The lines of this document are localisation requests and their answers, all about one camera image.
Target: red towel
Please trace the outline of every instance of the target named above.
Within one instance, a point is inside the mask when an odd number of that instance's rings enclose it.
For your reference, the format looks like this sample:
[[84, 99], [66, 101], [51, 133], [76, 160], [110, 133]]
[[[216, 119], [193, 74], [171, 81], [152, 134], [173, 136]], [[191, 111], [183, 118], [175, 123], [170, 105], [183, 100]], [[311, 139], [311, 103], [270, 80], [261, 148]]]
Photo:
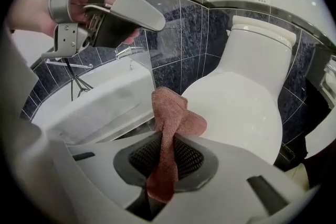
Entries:
[[190, 134], [200, 136], [206, 130], [206, 120], [187, 109], [188, 101], [166, 87], [152, 93], [155, 130], [162, 132], [160, 162], [146, 182], [150, 197], [167, 203], [174, 194], [174, 182], [178, 181], [174, 160], [173, 136]]

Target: mesh grille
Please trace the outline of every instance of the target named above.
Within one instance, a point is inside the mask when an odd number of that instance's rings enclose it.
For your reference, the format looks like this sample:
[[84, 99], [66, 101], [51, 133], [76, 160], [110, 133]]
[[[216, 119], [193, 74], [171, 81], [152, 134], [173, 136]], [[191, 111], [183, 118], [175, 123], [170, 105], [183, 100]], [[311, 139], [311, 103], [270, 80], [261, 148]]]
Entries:
[[159, 163], [161, 138], [160, 135], [156, 135], [155, 139], [133, 151], [128, 157], [130, 164], [146, 178]]
[[198, 170], [204, 161], [201, 152], [188, 146], [174, 137], [175, 162], [179, 172], [179, 180]]

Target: toilet lid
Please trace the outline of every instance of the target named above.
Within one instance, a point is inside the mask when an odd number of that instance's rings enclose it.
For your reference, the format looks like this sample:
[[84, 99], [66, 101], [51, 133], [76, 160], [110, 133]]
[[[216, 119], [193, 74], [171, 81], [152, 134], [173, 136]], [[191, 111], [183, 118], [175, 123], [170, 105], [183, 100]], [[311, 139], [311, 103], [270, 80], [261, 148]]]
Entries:
[[188, 109], [207, 121], [201, 137], [242, 147], [274, 164], [282, 141], [276, 101], [259, 84], [233, 72], [210, 74], [183, 96]]

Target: person's arm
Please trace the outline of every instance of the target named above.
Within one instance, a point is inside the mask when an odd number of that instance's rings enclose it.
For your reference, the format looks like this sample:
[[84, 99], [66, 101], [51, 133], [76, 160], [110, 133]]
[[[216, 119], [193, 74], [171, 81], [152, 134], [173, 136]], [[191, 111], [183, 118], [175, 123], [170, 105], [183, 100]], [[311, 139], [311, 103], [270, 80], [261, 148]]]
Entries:
[[56, 23], [50, 18], [48, 0], [14, 0], [7, 14], [10, 29], [54, 35]]

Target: toilet tank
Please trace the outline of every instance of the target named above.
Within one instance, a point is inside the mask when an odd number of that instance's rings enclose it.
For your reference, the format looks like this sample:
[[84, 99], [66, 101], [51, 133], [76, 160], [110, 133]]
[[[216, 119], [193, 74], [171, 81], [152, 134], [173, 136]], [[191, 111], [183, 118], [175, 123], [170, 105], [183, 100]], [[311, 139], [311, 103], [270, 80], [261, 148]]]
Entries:
[[296, 35], [259, 20], [234, 16], [215, 72], [234, 72], [265, 87], [278, 99], [290, 65]]

